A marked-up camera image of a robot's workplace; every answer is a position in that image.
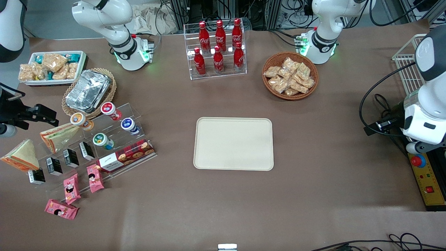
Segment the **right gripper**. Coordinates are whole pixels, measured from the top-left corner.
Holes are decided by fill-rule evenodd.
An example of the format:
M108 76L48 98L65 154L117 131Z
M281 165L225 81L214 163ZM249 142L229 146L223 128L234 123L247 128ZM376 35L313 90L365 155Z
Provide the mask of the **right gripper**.
M0 98L0 136L12 137L17 134L17 129L27 130L29 121L44 122L53 127L59 126L56 119L57 112L42 104L37 104L33 108L23 104L21 98L24 92L1 84Z

